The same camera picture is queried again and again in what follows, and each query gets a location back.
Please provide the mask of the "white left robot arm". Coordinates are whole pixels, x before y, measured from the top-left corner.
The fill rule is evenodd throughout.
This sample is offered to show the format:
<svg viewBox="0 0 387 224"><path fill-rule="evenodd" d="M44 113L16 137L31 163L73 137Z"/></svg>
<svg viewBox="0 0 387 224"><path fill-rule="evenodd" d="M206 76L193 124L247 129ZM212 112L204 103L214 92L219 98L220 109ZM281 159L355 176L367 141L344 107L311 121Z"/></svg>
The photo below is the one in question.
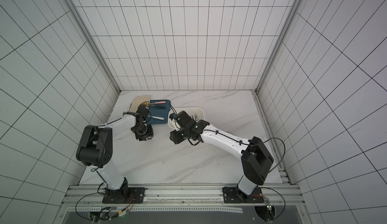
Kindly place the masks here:
<svg viewBox="0 0 387 224"><path fill-rule="evenodd" d="M131 130L137 140L153 137L153 128L147 124L149 111L145 113L125 112L119 119L103 125L88 125L84 128L76 159L85 166L96 167L96 172L106 184L108 191L125 193L128 182L115 166L113 139L126 130Z"/></svg>

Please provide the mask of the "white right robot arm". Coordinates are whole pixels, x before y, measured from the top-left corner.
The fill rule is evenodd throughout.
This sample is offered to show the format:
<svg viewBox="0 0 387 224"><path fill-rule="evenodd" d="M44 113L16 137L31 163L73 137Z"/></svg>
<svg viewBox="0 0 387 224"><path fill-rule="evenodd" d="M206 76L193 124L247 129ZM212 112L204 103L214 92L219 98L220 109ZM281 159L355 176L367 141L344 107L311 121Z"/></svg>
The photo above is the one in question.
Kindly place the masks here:
<svg viewBox="0 0 387 224"><path fill-rule="evenodd" d="M262 186L274 163L274 158L258 137L241 138L208 125L202 130L174 130L170 140L175 144L188 140L191 145L208 143L221 148L241 161L243 176L237 189L251 195L257 186Z"/></svg>

